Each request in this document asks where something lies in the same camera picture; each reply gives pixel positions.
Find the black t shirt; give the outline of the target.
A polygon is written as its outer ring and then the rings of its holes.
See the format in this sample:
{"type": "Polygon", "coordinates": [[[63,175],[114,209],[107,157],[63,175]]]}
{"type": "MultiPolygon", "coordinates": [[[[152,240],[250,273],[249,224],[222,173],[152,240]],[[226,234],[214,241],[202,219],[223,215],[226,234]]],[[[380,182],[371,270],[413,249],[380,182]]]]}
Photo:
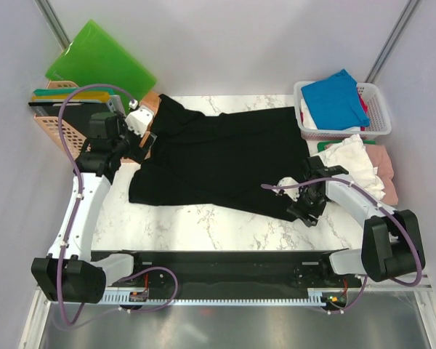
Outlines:
{"type": "Polygon", "coordinates": [[[304,179],[309,156],[292,107],[207,116],[167,95],[151,130],[150,156],[129,185],[131,204],[213,204],[295,221],[292,200],[262,188],[304,179]]]}

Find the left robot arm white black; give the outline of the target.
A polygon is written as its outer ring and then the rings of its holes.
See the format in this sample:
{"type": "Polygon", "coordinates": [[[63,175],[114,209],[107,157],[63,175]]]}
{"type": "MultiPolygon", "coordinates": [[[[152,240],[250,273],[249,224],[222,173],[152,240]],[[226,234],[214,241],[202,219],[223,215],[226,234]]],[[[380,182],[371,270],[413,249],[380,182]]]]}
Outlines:
{"type": "Polygon", "coordinates": [[[156,140],[150,131],[154,112],[139,107],[128,116],[97,113],[89,136],[73,159],[75,176],[62,226],[46,257],[37,257],[31,273],[48,300],[96,304],[105,288],[120,279],[142,283],[145,269],[130,253],[114,252],[92,261],[92,240],[102,203],[123,158],[142,163],[156,140]]]}

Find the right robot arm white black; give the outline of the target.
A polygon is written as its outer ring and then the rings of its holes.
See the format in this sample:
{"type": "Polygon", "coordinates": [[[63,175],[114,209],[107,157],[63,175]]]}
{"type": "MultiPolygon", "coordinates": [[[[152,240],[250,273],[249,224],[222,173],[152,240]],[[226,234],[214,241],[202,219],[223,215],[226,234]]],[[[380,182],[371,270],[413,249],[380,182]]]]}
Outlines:
{"type": "Polygon", "coordinates": [[[421,281],[426,261],[417,216],[374,198],[344,167],[327,167],[319,157],[310,157],[304,163],[303,181],[284,177],[276,192],[293,201],[288,213],[307,227],[317,224],[332,201],[362,228],[360,248],[330,252],[318,268],[318,277],[326,286],[337,285],[347,274],[403,286],[421,281]]]}

